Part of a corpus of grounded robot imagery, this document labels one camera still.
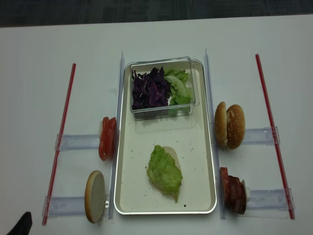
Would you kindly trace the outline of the red tomato slices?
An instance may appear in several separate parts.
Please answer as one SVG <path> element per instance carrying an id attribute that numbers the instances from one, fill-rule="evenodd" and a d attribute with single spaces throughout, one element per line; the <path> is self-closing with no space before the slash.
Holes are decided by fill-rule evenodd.
<path id="1" fill-rule="evenodd" d="M 101 160 L 113 158 L 114 155 L 114 138 L 116 131 L 116 118 L 109 119 L 104 117 L 100 122 L 100 143 L 98 154 Z"/>

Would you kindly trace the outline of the red strip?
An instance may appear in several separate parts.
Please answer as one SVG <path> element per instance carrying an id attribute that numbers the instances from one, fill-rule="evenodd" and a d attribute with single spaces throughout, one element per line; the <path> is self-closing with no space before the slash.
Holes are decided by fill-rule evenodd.
<path id="1" fill-rule="evenodd" d="M 56 169 L 57 169 L 57 161 L 58 161 L 58 156 L 59 156 L 59 152 L 60 152 L 60 150 L 59 150 L 59 146 L 61 143 L 60 139 L 62 138 L 63 132 L 64 132 L 64 127 L 65 127 L 65 122 L 66 122 L 66 117 L 67 117 L 67 110 L 68 110 L 68 106 L 69 106 L 70 95 L 71 95 L 72 85 L 73 85 L 74 76 L 75 76 L 75 70 L 76 70 L 76 64 L 73 63 L 72 69 L 71 69 L 71 74 L 70 74 L 70 80 L 69 80 L 69 84 L 68 84 L 68 89 L 67 89 L 67 96 L 66 96 L 66 100 L 65 100 L 61 126 L 60 126 L 59 133 L 57 135 L 57 138 L 56 138 L 55 156 L 54 156 L 52 172 L 51 172 L 50 181 L 49 181 L 47 197 L 46 197 L 45 204 L 44 204 L 44 214 L 43 214 L 43 220 L 42 220 L 43 226 L 46 225 L 47 219 L 48 219 L 49 206 L 50 206 L 51 196 L 52 196 L 52 192 L 53 192 L 53 185 L 54 185 L 54 180 L 55 180 L 55 174 L 56 174 Z"/>
<path id="2" fill-rule="evenodd" d="M 284 169 L 284 164 L 283 164 L 283 160 L 282 160 L 280 143 L 278 140 L 279 134 L 278 134 L 277 128 L 276 128 L 275 123 L 274 123 L 274 119 L 273 119 L 273 115 L 272 115 L 272 111 L 271 111 L 271 106 L 270 106 L 270 102 L 269 102 L 267 87 L 266 87 L 266 83 L 265 83 L 265 79 L 264 79 L 264 73 L 263 73 L 262 64 L 261 64 L 259 54 L 255 54 L 255 59 L 256 59 L 256 64 L 257 64 L 257 68 L 258 68 L 258 72 L 259 72 L 259 76 L 260 76 L 260 81 L 261 81 L 261 85 L 262 85 L 262 89 L 263 89 L 264 99 L 265 99 L 265 103 L 266 103 L 266 107 L 267 107 L 271 133 L 272 133 L 272 137 L 274 140 L 274 146 L 275 146 L 275 151 L 276 151 L 276 155 L 277 155 L 277 160 L 278 160 L 279 170 L 280 170 L 280 174 L 281 174 L 282 184 L 283 184 L 283 188 L 284 188 L 285 196 L 286 196 L 286 200 L 287 200 L 289 217 L 291 220 L 294 220 L 295 219 L 294 208 L 292 205 L 291 193 L 289 190 L 289 186 L 288 186 L 288 182 L 287 182 L 287 178 L 286 178 L 286 173 L 285 173 L 285 169 Z"/>

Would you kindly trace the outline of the sesame bun top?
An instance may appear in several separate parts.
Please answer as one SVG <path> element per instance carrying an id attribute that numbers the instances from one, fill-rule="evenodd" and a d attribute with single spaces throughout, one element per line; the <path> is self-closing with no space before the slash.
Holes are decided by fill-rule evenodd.
<path id="1" fill-rule="evenodd" d="M 238 104 L 230 106 L 226 111 L 227 116 L 227 147 L 238 148 L 243 142 L 246 122 L 242 107 Z"/>

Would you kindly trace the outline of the left clear acrylic divider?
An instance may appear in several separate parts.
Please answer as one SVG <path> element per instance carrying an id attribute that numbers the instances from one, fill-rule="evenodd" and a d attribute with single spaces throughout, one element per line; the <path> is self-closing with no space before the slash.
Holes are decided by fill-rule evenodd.
<path id="1" fill-rule="evenodd" d="M 108 207 L 108 219 L 113 219 L 113 212 L 114 212 L 114 193 L 115 193 L 115 182 L 116 182 L 118 145 L 119 145 L 119 136 L 120 136 L 121 110 L 122 110 L 122 100 L 123 100 L 124 68 L 125 68 L 125 59 L 124 59 L 123 52 L 121 52 L 120 67 L 119 67 L 119 83 L 118 83 L 118 93 L 117 93 L 116 130 L 115 130 L 115 137 L 114 137 L 114 158 L 112 161 L 112 170 L 111 170 L 110 203 Z"/>

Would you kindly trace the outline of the black object bottom left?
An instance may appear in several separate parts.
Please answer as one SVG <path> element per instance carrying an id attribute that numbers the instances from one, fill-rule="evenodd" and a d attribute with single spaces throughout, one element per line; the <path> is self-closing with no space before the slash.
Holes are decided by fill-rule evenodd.
<path id="1" fill-rule="evenodd" d="M 29 235 L 32 224 L 32 214 L 27 211 L 7 235 Z"/>

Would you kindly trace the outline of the left red strip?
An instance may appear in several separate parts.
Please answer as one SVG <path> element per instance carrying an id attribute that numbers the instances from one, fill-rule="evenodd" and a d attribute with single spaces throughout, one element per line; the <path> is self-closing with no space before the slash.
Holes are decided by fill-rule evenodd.
<path id="1" fill-rule="evenodd" d="M 43 214 L 43 220 L 42 220 L 43 226 L 46 225 L 47 219 L 48 219 L 49 206 L 50 206 L 51 196 L 52 196 L 52 192 L 53 192 L 53 185 L 54 185 L 54 180 L 55 180 L 55 174 L 56 174 L 56 169 L 57 169 L 57 161 L 58 161 L 58 156 L 59 156 L 59 152 L 60 152 L 60 150 L 59 150 L 59 146 L 61 143 L 60 139 L 62 138 L 63 132 L 64 132 L 64 127 L 65 127 L 65 122 L 66 122 L 66 117 L 67 117 L 67 110 L 68 110 L 68 106 L 69 106 L 70 95 L 71 95 L 72 85 L 73 85 L 74 76 L 75 76 L 75 70 L 76 70 L 76 64 L 73 63 L 72 69 L 71 69 L 71 74 L 70 74 L 70 80 L 69 80 L 69 84 L 68 84 L 68 89 L 67 89 L 67 96 L 66 96 L 66 100 L 65 100 L 61 126 L 60 126 L 59 133 L 57 135 L 57 138 L 56 138 L 55 156 L 54 156 L 52 172 L 51 172 L 50 181 L 49 181 L 47 197 L 46 197 L 45 204 L 44 204 L 44 214 Z"/>

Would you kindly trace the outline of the right upper clear holder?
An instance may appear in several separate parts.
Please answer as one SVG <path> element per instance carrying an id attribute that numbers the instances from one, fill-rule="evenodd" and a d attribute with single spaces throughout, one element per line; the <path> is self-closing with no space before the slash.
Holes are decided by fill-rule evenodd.
<path id="1" fill-rule="evenodd" d="M 277 127 L 246 129 L 242 144 L 279 144 Z"/>

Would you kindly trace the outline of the green lettuce pile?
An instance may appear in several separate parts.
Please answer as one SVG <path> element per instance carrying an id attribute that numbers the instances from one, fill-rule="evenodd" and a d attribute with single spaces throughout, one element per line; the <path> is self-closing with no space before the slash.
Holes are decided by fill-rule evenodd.
<path id="1" fill-rule="evenodd" d="M 186 86 L 188 74 L 185 70 L 165 70 L 164 78 L 170 85 L 170 105 L 182 105 L 191 101 L 191 89 Z"/>

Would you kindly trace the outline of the white metal tray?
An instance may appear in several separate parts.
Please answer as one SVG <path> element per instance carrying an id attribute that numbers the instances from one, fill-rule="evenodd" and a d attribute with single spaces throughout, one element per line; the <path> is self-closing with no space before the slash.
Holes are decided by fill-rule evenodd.
<path id="1" fill-rule="evenodd" d="M 217 204 L 203 65 L 195 68 L 199 103 L 187 116 L 135 120 L 130 110 L 130 66 L 124 69 L 114 205 L 120 214 L 208 214 Z M 182 172 L 178 199 L 149 181 L 155 145 L 170 147 Z"/>

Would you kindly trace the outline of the clear plastic container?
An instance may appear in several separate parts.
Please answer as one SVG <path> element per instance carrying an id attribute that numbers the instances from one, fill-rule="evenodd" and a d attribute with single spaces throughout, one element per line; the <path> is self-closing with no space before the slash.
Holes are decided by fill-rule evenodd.
<path id="1" fill-rule="evenodd" d="M 187 104 L 182 105 L 170 105 L 170 98 L 168 99 L 168 106 L 147 108 L 147 109 L 138 109 L 133 110 L 133 79 L 132 79 L 132 70 L 136 71 L 139 74 L 150 73 L 153 68 L 161 69 L 163 67 L 165 70 L 185 70 L 188 74 L 188 81 L 186 86 L 191 89 L 191 101 Z M 130 110 L 135 119 L 145 120 L 145 119 L 155 119 L 155 118 L 169 118 L 189 115 L 192 113 L 194 107 L 199 103 L 199 96 L 197 91 L 197 82 L 194 64 L 190 57 L 179 57 L 171 58 L 164 60 L 155 60 L 147 62 L 134 62 L 130 64 Z"/>

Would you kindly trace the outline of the purple cabbage pieces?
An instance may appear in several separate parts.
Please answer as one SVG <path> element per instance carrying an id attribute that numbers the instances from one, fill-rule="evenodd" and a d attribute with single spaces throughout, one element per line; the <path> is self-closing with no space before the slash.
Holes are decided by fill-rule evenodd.
<path id="1" fill-rule="evenodd" d="M 139 74 L 132 70 L 133 104 L 132 109 L 147 109 L 168 106 L 171 91 L 165 80 L 163 67 L 153 68 L 150 73 Z"/>

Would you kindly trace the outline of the left upper clear holder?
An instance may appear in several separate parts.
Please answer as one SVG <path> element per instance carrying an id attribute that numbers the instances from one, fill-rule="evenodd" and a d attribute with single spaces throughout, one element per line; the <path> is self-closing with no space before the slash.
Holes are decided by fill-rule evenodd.
<path id="1" fill-rule="evenodd" d="M 92 135 L 67 135 L 58 134 L 55 142 L 56 151 L 97 149 L 99 136 Z"/>

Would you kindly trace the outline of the right red strip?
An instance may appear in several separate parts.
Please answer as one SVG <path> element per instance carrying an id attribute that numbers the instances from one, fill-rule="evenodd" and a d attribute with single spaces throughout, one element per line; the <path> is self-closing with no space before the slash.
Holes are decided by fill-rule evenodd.
<path id="1" fill-rule="evenodd" d="M 262 89 L 263 89 L 264 99 L 265 99 L 265 103 L 266 103 L 266 107 L 267 107 L 271 133 L 272 133 L 272 137 L 274 140 L 274 146 L 275 146 L 275 151 L 276 151 L 276 155 L 277 155 L 277 160 L 278 160 L 279 170 L 280 170 L 280 174 L 281 174 L 282 184 L 283 184 L 283 188 L 284 188 L 285 196 L 286 196 L 286 200 L 287 200 L 289 217 L 291 220 L 294 220 L 295 219 L 294 208 L 292 205 L 291 193 L 289 190 L 289 186 L 288 186 L 288 182 L 287 182 L 287 178 L 286 178 L 286 173 L 285 173 L 285 169 L 284 169 L 284 164 L 283 164 L 283 160 L 282 160 L 280 143 L 278 140 L 279 134 L 278 134 L 277 128 L 276 128 L 275 123 L 274 123 L 274 119 L 273 119 L 273 115 L 272 115 L 272 111 L 271 111 L 271 106 L 270 106 L 270 102 L 269 102 L 267 87 L 266 87 L 266 83 L 265 83 L 265 79 L 264 79 L 264 73 L 263 73 L 262 64 L 261 64 L 259 54 L 255 54 L 255 59 L 256 59 L 256 64 L 257 64 L 257 68 L 258 68 L 258 72 L 259 72 L 259 76 L 260 76 L 260 81 L 261 81 L 261 85 L 262 85 Z"/>

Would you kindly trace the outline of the right clear acrylic divider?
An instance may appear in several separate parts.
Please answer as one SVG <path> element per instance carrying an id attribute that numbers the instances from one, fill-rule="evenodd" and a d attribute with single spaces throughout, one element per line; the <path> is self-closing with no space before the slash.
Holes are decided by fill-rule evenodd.
<path id="1" fill-rule="evenodd" d="M 211 147 L 213 155 L 214 173 L 216 179 L 216 191 L 217 191 L 217 201 L 219 203 L 220 218 L 226 219 L 225 208 L 224 208 L 224 197 L 223 189 L 220 178 L 220 162 L 218 154 L 218 145 L 216 143 L 215 135 L 215 125 L 214 125 L 214 102 L 213 102 L 213 90 L 212 90 L 212 80 L 210 76 L 210 63 L 207 49 L 204 52 L 204 70 L 205 70 L 205 89 L 207 94 L 207 106 L 208 106 L 208 116 L 209 116 L 209 130 L 211 136 Z"/>

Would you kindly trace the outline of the upright bun bottom half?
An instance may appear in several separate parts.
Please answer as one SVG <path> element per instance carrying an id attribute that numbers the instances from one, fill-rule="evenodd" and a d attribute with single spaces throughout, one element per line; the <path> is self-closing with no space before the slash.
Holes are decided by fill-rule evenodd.
<path id="1" fill-rule="evenodd" d="M 85 212 L 90 223 L 97 223 L 105 206 L 105 180 L 101 171 L 93 171 L 87 180 L 85 188 Z"/>

